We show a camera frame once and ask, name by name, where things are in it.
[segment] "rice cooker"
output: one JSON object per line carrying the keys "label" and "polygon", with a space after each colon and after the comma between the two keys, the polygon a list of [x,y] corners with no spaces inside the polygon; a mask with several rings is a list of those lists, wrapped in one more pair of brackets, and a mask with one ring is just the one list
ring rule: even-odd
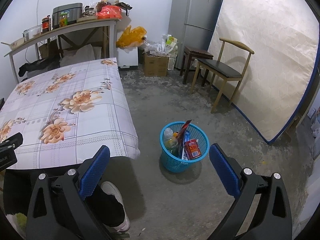
{"label": "rice cooker", "polygon": [[77,22],[82,16],[82,3],[71,3],[61,5],[53,9],[52,12],[52,28],[59,28],[60,14],[67,13],[68,25]]}

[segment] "blue plastic basket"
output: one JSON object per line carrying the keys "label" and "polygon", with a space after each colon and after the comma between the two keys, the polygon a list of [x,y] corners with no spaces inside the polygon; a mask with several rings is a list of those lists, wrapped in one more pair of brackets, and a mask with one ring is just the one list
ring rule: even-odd
{"label": "blue plastic basket", "polygon": [[171,153],[168,152],[168,150],[164,147],[163,140],[164,140],[164,130],[169,127],[173,130],[173,132],[177,132],[181,129],[182,125],[185,122],[172,122],[163,127],[161,133],[160,133],[160,144],[162,148],[162,153],[160,160],[163,164],[163,166],[171,171],[171,172],[182,172],[186,170],[190,165],[192,165],[195,162],[199,162],[202,160],[208,153],[210,145],[209,140],[204,131],[202,131],[199,127],[197,127],[194,124],[189,124],[187,130],[190,132],[190,139],[198,139],[198,146],[201,151],[201,157],[196,158],[191,161],[185,161],[180,158],[177,158],[173,156]]}

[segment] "yellow plastic bag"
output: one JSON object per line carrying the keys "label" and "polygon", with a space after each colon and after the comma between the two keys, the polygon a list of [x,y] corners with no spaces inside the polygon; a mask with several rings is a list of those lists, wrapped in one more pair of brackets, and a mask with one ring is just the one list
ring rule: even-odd
{"label": "yellow plastic bag", "polygon": [[138,47],[142,44],[142,38],[146,34],[147,31],[145,28],[139,26],[131,30],[131,25],[129,25],[116,42],[116,45],[119,48]]}

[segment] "gray appliance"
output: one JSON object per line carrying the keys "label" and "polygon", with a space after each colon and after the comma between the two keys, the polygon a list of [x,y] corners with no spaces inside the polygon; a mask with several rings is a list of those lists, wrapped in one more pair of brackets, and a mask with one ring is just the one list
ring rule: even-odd
{"label": "gray appliance", "polygon": [[60,14],[67,13],[68,25],[77,22],[82,17],[82,3],[71,3],[61,5],[53,9],[52,12],[52,28],[59,28]]}
{"label": "gray appliance", "polygon": [[221,0],[172,0],[168,34],[178,39],[176,68],[184,46],[207,50],[217,23]]}

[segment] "basket rim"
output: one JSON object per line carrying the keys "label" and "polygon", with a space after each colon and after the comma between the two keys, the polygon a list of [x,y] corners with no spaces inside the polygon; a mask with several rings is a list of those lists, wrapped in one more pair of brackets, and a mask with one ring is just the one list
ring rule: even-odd
{"label": "basket rim", "polygon": [[171,125],[174,125],[174,124],[184,124],[184,123],[185,123],[185,122],[183,122],[183,121],[171,122],[171,123],[167,124],[165,127],[163,127],[162,130],[161,130],[161,133],[160,133],[160,144],[161,144],[162,150],[165,151],[165,153],[168,154],[168,155],[169,155],[171,158],[173,158],[174,160],[179,161],[179,162],[182,162],[182,163],[195,163],[195,162],[198,162],[198,161],[202,160],[203,158],[205,158],[206,155],[208,154],[209,148],[210,148],[209,139],[208,139],[207,135],[205,134],[205,132],[204,132],[201,128],[199,128],[198,126],[196,126],[196,125],[194,125],[194,124],[192,124],[192,123],[189,124],[189,125],[191,125],[192,127],[194,127],[195,129],[199,130],[199,131],[204,135],[204,138],[205,138],[205,140],[207,141],[207,149],[206,149],[206,151],[205,151],[205,154],[203,154],[200,158],[196,158],[196,159],[194,159],[194,160],[188,160],[188,161],[185,161],[185,160],[182,160],[182,159],[180,159],[180,158],[177,158],[176,156],[173,156],[171,153],[169,153],[169,151],[164,147],[164,144],[163,144],[163,141],[162,141],[162,137],[163,137],[164,130],[165,130],[167,127],[169,127],[169,126],[171,126]]}

